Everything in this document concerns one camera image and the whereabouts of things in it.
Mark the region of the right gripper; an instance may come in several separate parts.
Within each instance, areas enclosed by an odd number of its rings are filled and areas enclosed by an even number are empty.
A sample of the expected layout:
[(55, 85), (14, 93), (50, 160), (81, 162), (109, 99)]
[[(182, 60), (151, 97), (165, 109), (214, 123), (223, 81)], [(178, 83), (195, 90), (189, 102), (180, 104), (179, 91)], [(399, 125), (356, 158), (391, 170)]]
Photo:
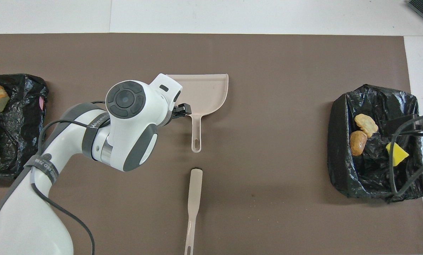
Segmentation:
[(423, 115), (410, 114), (388, 120), (384, 134), (392, 136), (400, 129), (399, 136), (423, 137)]

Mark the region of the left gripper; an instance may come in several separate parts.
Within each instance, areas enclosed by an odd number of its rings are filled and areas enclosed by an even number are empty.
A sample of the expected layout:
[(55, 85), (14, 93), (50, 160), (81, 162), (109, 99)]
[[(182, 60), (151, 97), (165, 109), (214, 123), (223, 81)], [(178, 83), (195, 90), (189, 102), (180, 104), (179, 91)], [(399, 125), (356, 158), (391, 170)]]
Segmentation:
[(183, 116), (183, 105), (175, 105), (183, 90), (183, 86), (179, 82), (165, 74), (159, 74), (149, 86), (163, 98), (163, 103), (166, 105), (165, 119)]

